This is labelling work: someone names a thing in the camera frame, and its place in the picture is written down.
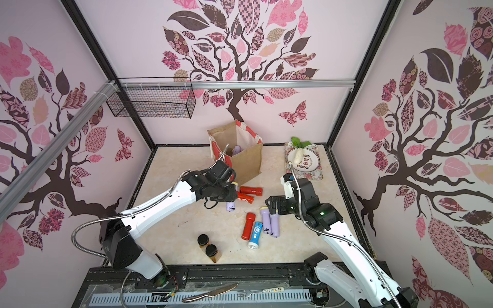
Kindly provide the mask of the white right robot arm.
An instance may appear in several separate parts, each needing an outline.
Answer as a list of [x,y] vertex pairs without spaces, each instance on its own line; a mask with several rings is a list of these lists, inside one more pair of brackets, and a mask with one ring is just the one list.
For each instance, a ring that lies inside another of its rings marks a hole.
[[342,215],[329,203],[322,203],[312,183],[291,173],[281,177],[285,193],[270,196],[261,209],[267,221],[264,232],[279,237],[279,218],[292,214],[320,236],[340,257],[346,270],[338,268],[322,253],[304,261],[307,280],[335,290],[352,307],[417,307],[418,296],[401,287],[377,264],[353,236]]

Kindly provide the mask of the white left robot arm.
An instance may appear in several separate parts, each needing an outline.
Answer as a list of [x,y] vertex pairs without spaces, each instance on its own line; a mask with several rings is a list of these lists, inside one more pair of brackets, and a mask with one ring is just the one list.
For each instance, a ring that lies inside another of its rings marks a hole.
[[[215,205],[235,201],[238,197],[235,178],[236,172],[222,160],[207,169],[186,170],[168,190],[149,201],[78,226],[71,242],[78,250],[107,259],[113,269],[138,273],[160,289],[167,284],[171,272],[157,254],[145,250],[137,240],[176,210],[196,201],[212,201]],[[100,225],[102,252],[90,250],[77,241],[82,229],[96,224]]]

